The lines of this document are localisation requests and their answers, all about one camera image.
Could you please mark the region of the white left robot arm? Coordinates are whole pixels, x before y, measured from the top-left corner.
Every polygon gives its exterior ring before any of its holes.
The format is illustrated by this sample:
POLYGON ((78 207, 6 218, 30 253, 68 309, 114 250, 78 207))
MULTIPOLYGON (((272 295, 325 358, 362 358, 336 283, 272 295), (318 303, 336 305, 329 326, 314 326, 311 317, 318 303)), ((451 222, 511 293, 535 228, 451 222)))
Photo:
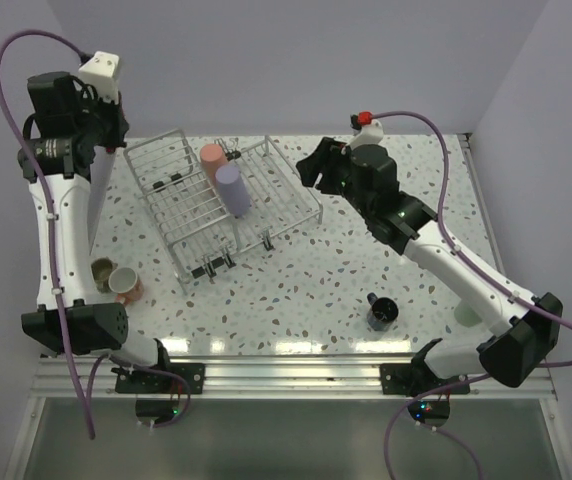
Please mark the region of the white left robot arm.
POLYGON ((91 269, 89 203, 96 148, 114 152, 129 129, 119 97, 67 72, 33 76, 27 90, 34 112, 18 161, 38 221, 41 280, 35 311, 21 317, 32 339, 58 354, 107 353, 140 365, 151 392, 167 390, 174 369, 162 343, 129 327, 123 305, 106 301, 91 269))

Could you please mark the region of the pink textured mug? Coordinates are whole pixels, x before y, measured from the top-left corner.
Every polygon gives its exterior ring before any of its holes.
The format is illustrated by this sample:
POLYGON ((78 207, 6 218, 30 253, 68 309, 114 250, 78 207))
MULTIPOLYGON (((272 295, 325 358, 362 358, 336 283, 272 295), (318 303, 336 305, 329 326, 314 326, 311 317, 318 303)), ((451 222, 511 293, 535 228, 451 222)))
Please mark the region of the pink textured mug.
POLYGON ((124 306, 140 300, 144 294, 138 273, 129 267, 116 268, 108 278, 108 286, 116 295, 115 300, 124 306))

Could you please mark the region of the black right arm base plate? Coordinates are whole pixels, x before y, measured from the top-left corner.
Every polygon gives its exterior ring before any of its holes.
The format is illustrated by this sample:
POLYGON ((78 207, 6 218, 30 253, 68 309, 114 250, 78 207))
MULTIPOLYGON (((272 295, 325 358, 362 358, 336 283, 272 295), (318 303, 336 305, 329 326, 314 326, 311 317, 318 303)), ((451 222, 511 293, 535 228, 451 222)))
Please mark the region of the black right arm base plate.
POLYGON ((439 379, 427 367, 414 367, 411 363, 383 363, 379 366, 379 376, 384 395, 414 397, 443 386, 448 386, 447 392, 451 394, 470 393, 468 385, 458 385, 457 376, 439 379))

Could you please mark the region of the dark blue glazed mug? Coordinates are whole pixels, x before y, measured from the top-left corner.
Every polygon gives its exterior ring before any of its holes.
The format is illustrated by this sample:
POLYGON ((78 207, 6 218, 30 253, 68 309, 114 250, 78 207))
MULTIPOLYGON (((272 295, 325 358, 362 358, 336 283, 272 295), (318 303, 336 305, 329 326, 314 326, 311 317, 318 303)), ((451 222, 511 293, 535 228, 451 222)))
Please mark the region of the dark blue glazed mug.
POLYGON ((383 332, 388 330, 399 315, 397 303, 388 297, 378 297, 375 293, 367 295, 369 310, 367 323, 374 331, 383 332))

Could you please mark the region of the light green tumbler cup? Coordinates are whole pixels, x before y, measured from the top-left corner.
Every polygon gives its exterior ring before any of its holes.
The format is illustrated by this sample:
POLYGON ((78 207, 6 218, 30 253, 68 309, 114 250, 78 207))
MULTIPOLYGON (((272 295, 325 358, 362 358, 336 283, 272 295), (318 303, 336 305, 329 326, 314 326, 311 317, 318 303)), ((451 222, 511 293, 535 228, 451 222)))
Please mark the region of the light green tumbler cup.
POLYGON ((482 323, 481 317, 464 301, 459 302, 453 314, 456 322, 465 328, 473 328, 482 323))

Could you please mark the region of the grey beige mug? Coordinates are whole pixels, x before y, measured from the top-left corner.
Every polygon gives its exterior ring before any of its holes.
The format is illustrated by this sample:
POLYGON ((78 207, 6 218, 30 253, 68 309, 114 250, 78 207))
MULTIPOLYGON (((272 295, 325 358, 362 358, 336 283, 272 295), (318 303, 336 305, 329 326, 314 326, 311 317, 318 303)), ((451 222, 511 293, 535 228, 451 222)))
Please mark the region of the grey beige mug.
POLYGON ((109 258, 98 258, 91 264, 91 273, 97 290, 101 293, 109 293, 109 278, 117 264, 109 258))

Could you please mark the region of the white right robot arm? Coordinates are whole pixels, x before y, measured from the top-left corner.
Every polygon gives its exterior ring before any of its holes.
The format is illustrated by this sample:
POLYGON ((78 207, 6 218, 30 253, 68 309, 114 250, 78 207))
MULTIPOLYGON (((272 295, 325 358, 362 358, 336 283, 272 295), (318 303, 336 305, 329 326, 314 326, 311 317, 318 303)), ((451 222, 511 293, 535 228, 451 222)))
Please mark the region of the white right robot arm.
POLYGON ((473 259, 475 265, 492 281, 476 275, 460 257, 469 249, 443 235, 437 213, 401 190, 397 164, 383 146, 352 149, 325 137, 296 169, 303 186, 348 201, 376 240, 436 276, 490 332, 481 343, 449 346, 441 338, 430 341, 394 377, 405 395, 434 392, 462 375, 475 374, 517 388, 556 346, 559 326, 547 316, 561 314, 561 301, 511 283, 479 257, 473 259))

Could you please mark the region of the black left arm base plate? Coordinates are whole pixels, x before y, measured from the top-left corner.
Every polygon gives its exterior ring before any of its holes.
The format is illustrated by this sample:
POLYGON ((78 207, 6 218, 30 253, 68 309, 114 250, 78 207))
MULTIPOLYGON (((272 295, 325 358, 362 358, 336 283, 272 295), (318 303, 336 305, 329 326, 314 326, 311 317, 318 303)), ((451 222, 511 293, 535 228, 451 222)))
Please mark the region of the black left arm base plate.
POLYGON ((141 370, 128 371, 123 367, 111 369, 117 375, 115 391, 119 394, 170 394, 187 393, 199 395, 206 379, 204 363, 172 363, 169 371, 172 377, 163 374, 146 373, 141 370))

